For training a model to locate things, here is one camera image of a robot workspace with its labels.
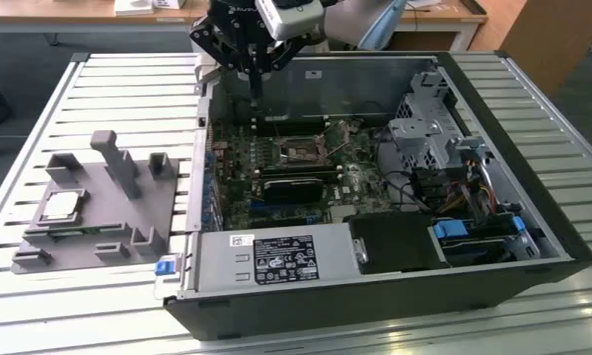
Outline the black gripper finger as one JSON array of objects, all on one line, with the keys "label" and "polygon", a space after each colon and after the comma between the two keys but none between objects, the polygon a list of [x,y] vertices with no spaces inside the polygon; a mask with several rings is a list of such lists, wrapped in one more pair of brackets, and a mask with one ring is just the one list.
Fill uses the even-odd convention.
[{"label": "black gripper finger", "polygon": [[303,47],[310,43],[310,34],[302,34],[283,41],[278,47],[270,49],[276,40],[270,34],[263,34],[258,43],[258,126],[266,122],[264,111],[264,75],[280,71]]},{"label": "black gripper finger", "polygon": [[220,29],[210,22],[208,17],[194,24],[190,37],[222,67],[226,70],[236,70],[238,77],[248,81],[247,104],[235,104],[234,111],[239,124],[258,126],[258,71],[251,44],[247,44],[243,39],[238,39],[236,44],[232,44]]}]

